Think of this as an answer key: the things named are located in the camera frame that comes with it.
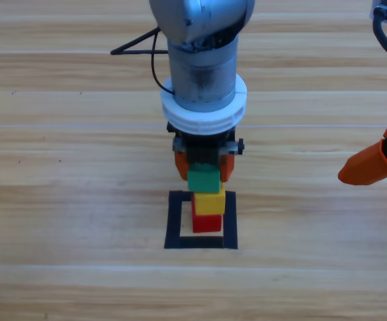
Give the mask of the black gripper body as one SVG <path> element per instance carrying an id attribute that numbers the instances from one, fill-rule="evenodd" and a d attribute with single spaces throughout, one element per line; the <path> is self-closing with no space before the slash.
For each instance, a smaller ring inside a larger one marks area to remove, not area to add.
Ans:
<path id="1" fill-rule="evenodd" d="M 244 140 L 236 140 L 236 127 L 213 135 L 198 135 L 183 132 L 168 122 L 167 131 L 175 135 L 173 151 L 184 154 L 190 165 L 218 165 L 223 156 L 243 154 L 244 151 Z"/>

